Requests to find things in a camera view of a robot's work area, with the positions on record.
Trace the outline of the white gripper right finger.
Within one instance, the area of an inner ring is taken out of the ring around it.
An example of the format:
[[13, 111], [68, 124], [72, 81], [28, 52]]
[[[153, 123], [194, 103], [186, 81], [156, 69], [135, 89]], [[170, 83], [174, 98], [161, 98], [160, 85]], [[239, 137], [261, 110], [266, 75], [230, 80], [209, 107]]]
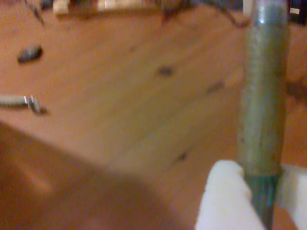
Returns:
[[307, 169], [282, 165], [277, 184], [276, 204], [284, 208], [299, 230], [307, 228]]

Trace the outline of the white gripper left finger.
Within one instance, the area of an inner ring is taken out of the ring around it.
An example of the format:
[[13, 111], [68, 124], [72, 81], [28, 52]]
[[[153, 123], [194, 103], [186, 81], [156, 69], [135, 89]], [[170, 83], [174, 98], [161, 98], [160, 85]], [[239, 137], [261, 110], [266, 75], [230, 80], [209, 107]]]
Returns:
[[194, 229], [264, 229], [251, 199], [243, 168], [235, 161], [217, 161], [209, 172]]

